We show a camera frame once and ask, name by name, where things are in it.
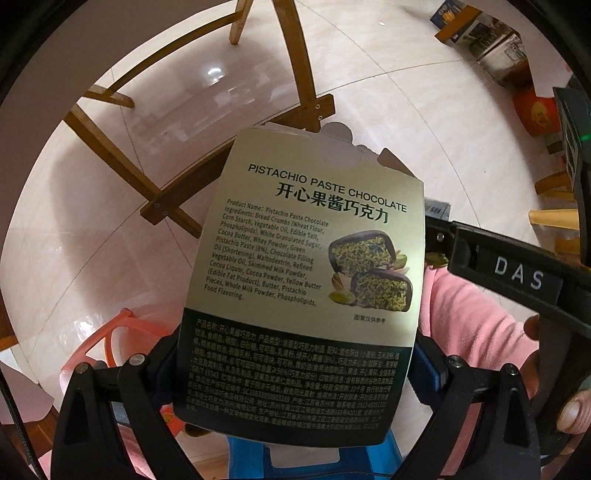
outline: metal screw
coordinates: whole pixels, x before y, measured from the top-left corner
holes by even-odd
[[[82,363],[76,365],[76,368],[74,370],[76,371],[77,374],[83,374],[84,372],[86,372],[88,370],[88,367],[90,367],[89,364],[87,364],[86,362],[82,362]]]
[[[447,361],[449,362],[449,364],[453,368],[461,368],[462,367],[461,359],[457,355],[451,355],[450,357],[448,357]]]
[[[509,375],[517,375],[519,373],[519,370],[517,370],[517,367],[513,364],[506,364],[505,370],[507,370]]]
[[[133,365],[134,367],[137,367],[138,365],[141,365],[145,362],[146,360],[146,356],[143,353],[136,353],[135,355],[132,355],[129,359],[129,363],[131,365]]]

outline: blue plastic object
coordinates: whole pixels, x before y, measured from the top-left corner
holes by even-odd
[[[271,454],[263,443],[228,437],[230,445],[230,478],[302,478],[322,475],[326,480],[372,480],[371,476],[340,472],[376,472],[392,475],[402,463],[402,456],[392,431],[379,445],[340,448],[335,463],[296,468],[275,468]],[[384,480],[374,476],[375,480]]]

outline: chocolate bar image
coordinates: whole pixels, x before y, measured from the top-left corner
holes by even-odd
[[[374,268],[353,277],[351,292],[359,307],[406,312],[413,299],[410,280],[395,271]]]
[[[385,267],[396,259],[396,249],[387,233],[367,230],[352,233],[329,245],[333,270],[353,277],[372,268]]]

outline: person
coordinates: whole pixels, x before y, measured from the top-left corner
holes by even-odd
[[[538,317],[517,322],[501,305],[479,287],[448,272],[427,266],[419,329],[432,337],[446,355],[459,355],[470,366],[499,370],[512,363],[521,370],[528,395],[538,390]],[[453,475],[470,439],[469,429],[478,417],[473,405],[464,429],[442,472]],[[543,478],[550,479],[566,463],[591,424],[591,390],[579,391],[563,407],[557,428],[574,435],[561,456],[546,466]]]

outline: orange plastic chair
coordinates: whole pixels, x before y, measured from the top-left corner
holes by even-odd
[[[149,353],[151,347],[154,346],[158,340],[171,333],[159,325],[136,318],[134,313],[129,309],[122,309],[117,316],[113,317],[95,333],[84,340],[61,368],[60,387],[63,393],[66,392],[68,383],[72,377],[72,372],[76,365],[81,362],[87,362],[91,365],[97,363],[98,360],[89,357],[88,352],[102,339],[105,340],[105,358],[107,366],[110,368],[118,366],[115,361],[115,355],[113,354],[113,331],[119,327],[142,332],[151,337],[151,340],[153,339],[152,345],[149,348],[144,348],[147,351],[137,351],[134,353]],[[176,437],[178,433],[184,429],[185,422],[174,416],[172,405],[164,405],[160,409],[160,413],[170,429],[170,432]]]

